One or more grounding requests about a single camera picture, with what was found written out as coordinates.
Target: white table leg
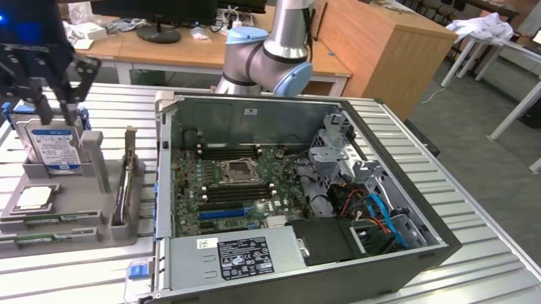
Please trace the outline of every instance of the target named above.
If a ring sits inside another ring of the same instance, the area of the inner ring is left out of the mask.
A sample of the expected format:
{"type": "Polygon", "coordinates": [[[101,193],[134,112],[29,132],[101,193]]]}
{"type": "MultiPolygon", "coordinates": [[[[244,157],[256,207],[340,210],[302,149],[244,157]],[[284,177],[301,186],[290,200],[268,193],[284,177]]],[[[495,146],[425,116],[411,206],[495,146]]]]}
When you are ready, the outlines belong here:
{"type": "Polygon", "coordinates": [[[330,88],[329,96],[341,97],[343,93],[345,92],[347,83],[348,78],[338,77],[333,83],[333,87],[330,88]]]}
{"type": "Polygon", "coordinates": [[[532,172],[535,172],[535,173],[538,173],[538,171],[540,170],[540,168],[541,168],[541,158],[538,160],[538,162],[535,162],[534,164],[532,164],[532,166],[531,166],[531,171],[532,172]]]}
{"type": "Polygon", "coordinates": [[[532,91],[528,93],[527,97],[523,99],[522,103],[513,109],[508,117],[500,123],[500,126],[496,128],[493,133],[489,135],[492,140],[497,140],[500,135],[504,133],[507,128],[511,126],[513,121],[523,115],[526,111],[531,108],[532,104],[538,101],[541,96],[541,81],[538,83],[532,91]]]}
{"type": "Polygon", "coordinates": [[[476,63],[477,58],[480,58],[484,50],[488,48],[488,44],[483,44],[480,42],[480,44],[477,45],[477,48],[471,56],[471,59],[468,60],[467,64],[464,65],[464,68],[460,70],[459,74],[457,74],[457,78],[463,78],[467,75],[467,72],[469,71],[469,69],[473,67],[473,64],[476,63]]]}
{"type": "Polygon", "coordinates": [[[130,71],[133,70],[133,64],[129,62],[117,62],[117,75],[119,76],[119,84],[133,84],[133,77],[130,71]]]}
{"type": "Polygon", "coordinates": [[[501,51],[504,50],[505,45],[499,46],[499,48],[495,51],[495,54],[492,55],[489,61],[485,63],[485,66],[483,67],[481,72],[477,74],[476,80],[480,81],[485,72],[488,71],[491,65],[493,64],[495,60],[500,57],[501,51]]]}
{"type": "Polygon", "coordinates": [[[449,71],[448,75],[445,76],[444,81],[441,82],[443,87],[447,87],[449,85],[449,82],[453,79],[455,73],[457,72],[464,60],[467,59],[467,56],[471,53],[472,48],[476,45],[476,42],[477,42],[476,39],[469,39],[467,47],[463,49],[463,52],[460,53],[457,61],[455,62],[455,65],[451,67],[451,71],[449,71]]]}

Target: green circuit board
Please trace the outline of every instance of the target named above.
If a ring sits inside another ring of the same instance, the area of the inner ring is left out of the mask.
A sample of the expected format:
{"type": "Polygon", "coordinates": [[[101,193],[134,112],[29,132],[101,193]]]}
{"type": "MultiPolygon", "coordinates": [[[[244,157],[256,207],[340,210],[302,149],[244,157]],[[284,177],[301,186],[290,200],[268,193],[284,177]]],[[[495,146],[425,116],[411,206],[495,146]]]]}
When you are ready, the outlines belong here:
{"type": "Polygon", "coordinates": [[[240,201],[246,210],[245,217],[213,220],[200,220],[198,208],[208,203],[202,198],[202,187],[225,186],[221,168],[224,161],[202,160],[190,150],[174,151],[176,237],[258,229],[264,227],[265,219],[274,215],[285,215],[289,220],[304,218],[305,193],[301,183],[294,179],[296,166],[288,167],[282,178],[282,169],[294,155],[285,155],[280,159],[277,151],[277,147],[262,148],[260,158],[253,160],[260,183],[273,183],[276,195],[269,199],[240,201]]]}

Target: red cable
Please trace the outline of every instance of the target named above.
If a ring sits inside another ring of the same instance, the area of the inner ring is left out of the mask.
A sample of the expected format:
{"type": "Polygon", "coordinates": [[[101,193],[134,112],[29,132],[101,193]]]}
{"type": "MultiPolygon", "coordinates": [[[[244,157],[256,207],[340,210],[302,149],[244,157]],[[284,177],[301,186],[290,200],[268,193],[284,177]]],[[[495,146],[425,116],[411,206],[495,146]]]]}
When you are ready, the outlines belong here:
{"type": "Polygon", "coordinates": [[[357,193],[359,191],[361,191],[361,189],[356,189],[356,190],[353,190],[353,191],[349,193],[348,200],[347,200],[347,204],[345,204],[345,207],[343,208],[343,212],[340,212],[340,216],[343,216],[343,215],[345,214],[349,201],[352,201],[352,196],[353,196],[355,193],[357,193]]]}

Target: computer monitor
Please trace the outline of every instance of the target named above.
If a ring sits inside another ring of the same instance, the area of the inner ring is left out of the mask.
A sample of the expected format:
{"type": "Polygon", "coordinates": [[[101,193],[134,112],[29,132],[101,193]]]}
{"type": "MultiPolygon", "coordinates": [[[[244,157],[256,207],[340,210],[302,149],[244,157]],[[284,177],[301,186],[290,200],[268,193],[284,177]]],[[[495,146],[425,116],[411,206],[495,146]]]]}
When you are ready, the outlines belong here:
{"type": "Polygon", "coordinates": [[[143,18],[155,22],[155,27],[138,29],[138,36],[155,43],[181,40],[181,33],[162,28],[162,22],[214,25],[218,9],[217,0],[106,0],[91,4],[98,15],[143,18]]]}
{"type": "Polygon", "coordinates": [[[218,7],[228,8],[228,6],[238,7],[240,11],[246,13],[265,14],[265,7],[268,0],[218,0],[218,7]]]}

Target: warning label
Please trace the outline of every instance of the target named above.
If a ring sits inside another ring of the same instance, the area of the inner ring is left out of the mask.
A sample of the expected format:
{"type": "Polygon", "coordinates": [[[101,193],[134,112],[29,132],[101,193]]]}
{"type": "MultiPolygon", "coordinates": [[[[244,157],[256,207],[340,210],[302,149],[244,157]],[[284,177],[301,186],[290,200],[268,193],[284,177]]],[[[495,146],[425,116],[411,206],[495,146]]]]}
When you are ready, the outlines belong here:
{"type": "Polygon", "coordinates": [[[222,278],[234,280],[274,272],[272,254],[265,237],[218,243],[222,278]]]}
{"type": "Polygon", "coordinates": [[[33,130],[34,142],[41,151],[43,163],[53,169],[79,168],[78,149],[71,145],[74,139],[69,130],[33,130]]]}

